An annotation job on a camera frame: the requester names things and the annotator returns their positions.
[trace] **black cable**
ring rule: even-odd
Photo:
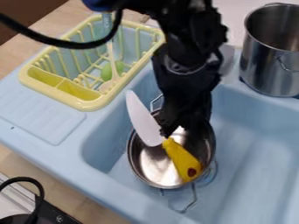
[[[62,48],[68,48],[68,49],[90,49],[90,48],[95,48],[97,46],[104,45],[107,43],[117,32],[119,25],[122,22],[122,10],[117,10],[115,13],[115,21],[113,23],[112,29],[110,33],[101,39],[91,41],[91,42],[86,42],[86,43],[79,43],[79,42],[72,42],[72,41],[67,41],[67,40],[62,40],[58,38],[51,38],[47,37],[44,34],[41,34],[39,32],[33,31],[26,26],[20,24],[16,20],[4,15],[3,13],[0,13],[0,22],[4,23],[8,27],[10,27],[12,30],[19,32],[26,37],[30,39],[34,39],[38,42],[50,45],[50,46],[57,46],[57,47],[62,47]]]
[[[27,178],[27,177],[18,177],[18,178],[10,178],[6,181],[4,181],[1,185],[0,185],[0,192],[6,187],[9,186],[13,183],[16,182],[29,182],[34,184],[38,190],[39,190],[39,197],[36,198],[36,202],[35,202],[35,209],[34,211],[31,213],[31,215],[29,216],[29,218],[27,219],[25,224],[34,224],[37,221],[38,218],[38,213],[40,211],[40,208],[42,206],[42,203],[44,201],[45,198],[45,190],[44,187],[34,178]]]

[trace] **metal pot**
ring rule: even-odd
[[[299,94],[299,5],[271,3],[245,20],[240,77],[266,95]]]
[[[155,117],[158,113],[159,110],[156,110],[152,112],[152,115]],[[204,174],[212,161],[216,146],[215,135],[210,123],[203,121],[198,130],[192,133],[179,127],[171,137],[202,162],[204,166],[202,174]],[[149,147],[145,145],[134,130],[128,141],[127,153],[133,172],[149,186],[173,189],[186,184],[178,176],[165,149],[162,146]]]

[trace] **light blue sink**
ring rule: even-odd
[[[209,185],[162,192],[130,170],[124,94],[132,88],[150,105],[159,94],[151,64],[89,113],[20,85],[16,70],[0,82],[0,141],[136,223],[299,223],[299,101],[253,92],[239,81],[239,56],[213,91],[218,173]]]

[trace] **dish rack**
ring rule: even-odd
[[[101,14],[98,14],[62,38],[87,42],[104,36]],[[21,68],[19,80],[27,87],[70,107],[95,111],[108,105],[117,96],[163,42],[163,33],[159,29],[123,20],[113,38],[113,47],[115,61],[121,61],[124,68],[121,78],[105,92],[99,88],[105,82],[101,71],[110,62],[106,45],[90,50],[47,47]]]

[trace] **metal bowl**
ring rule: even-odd
[[[152,115],[155,117],[158,113],[157,110],[152,112]],[[203,121],[202,125],[192,133],[178,127],[171,137],[201,161],[204,169],[202,174],[204,174],[216,148],[215,134],[210,123]],[[165,149],[161,145],[157,147],[145,145],[134,130],[129,138],[127,152],[134,173],[149,186],[173,189],[187,184],[178,176],[177,169]]]

